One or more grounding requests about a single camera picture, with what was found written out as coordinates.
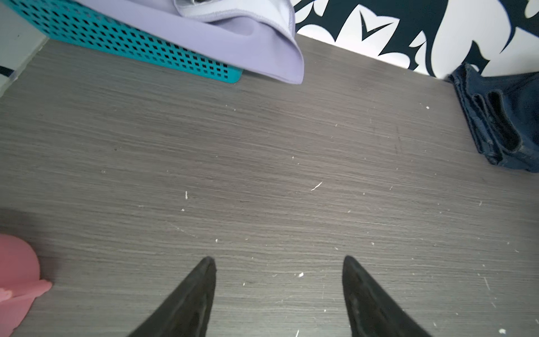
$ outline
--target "denim fabric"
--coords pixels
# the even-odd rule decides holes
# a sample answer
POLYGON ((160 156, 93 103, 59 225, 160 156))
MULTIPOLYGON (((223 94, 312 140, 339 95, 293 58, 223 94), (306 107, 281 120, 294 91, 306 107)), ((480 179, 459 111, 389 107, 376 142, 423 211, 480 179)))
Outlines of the denim fabric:
POLYGON ((449 79, 477 151, 493 165, 539 172, 539 72, 482 77, 462 64, 449 79))

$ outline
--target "gray wooden surface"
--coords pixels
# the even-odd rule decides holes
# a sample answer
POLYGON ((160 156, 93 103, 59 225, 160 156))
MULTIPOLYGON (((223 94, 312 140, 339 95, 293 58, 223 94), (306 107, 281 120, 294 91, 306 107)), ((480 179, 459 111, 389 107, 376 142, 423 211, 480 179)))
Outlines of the gray wooden surface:
POLYGON ((299 43, 300 86, 46 44, 0 99, 0 231, 54 282, 15 337, 125 336, 206 255, 209 336, 348 336, 347 254, 434 336, 539 335, 539 175, 450 84, 299 43))

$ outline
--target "white scratch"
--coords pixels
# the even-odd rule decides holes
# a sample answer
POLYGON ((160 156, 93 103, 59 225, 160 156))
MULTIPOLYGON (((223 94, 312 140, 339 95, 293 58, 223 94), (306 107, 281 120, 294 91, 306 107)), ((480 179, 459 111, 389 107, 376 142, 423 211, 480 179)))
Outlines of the white scratch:
POLYGON ((316 185, 311 191, 314 191, 315 189, 317 189, 318 186, 320 186, 322 183, 323 183, 323 181, 321 181, 320 184, 316 185))
POLYGON ((486 277, 483 277, 483 279, 485 279, 485 284, 487 285, 487 289, 490 290, 490 287, 488 286, 487 278, 486 278, 486 277))

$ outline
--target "pink object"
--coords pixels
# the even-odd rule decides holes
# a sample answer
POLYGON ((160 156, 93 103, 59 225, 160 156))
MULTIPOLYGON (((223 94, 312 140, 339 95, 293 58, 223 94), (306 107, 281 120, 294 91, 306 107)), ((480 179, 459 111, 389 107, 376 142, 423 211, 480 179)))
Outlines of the pink object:
POLYGON ((8 337, 37 296, 52 283, 39 279, 39 261, 23 240, 0 234, 0 337, 8 337))

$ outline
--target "laundry basket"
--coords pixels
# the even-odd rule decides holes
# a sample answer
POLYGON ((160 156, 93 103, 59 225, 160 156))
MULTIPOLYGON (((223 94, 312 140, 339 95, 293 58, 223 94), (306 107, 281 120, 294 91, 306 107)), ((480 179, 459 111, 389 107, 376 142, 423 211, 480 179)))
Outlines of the laundry basket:
POLYGON ((243 71, 159 39, 71 0, 0 1, 55 40, 228 83, 237 82, 243 71))

